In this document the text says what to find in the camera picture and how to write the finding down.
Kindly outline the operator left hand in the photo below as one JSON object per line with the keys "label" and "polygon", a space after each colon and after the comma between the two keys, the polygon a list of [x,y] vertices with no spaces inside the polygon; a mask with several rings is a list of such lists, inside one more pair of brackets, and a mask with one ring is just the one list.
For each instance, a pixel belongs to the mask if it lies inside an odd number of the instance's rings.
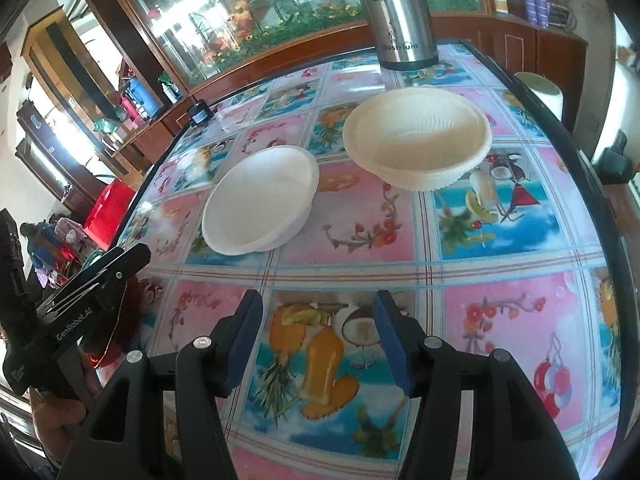
{"label": "operator left hand", "polygon": [[40,393],[34,388],[30,388],[28,394],[37,438],[47,458],[60,464],[75,440],[68,428],[85,419],[85,404],[60,399],[50,392]]}

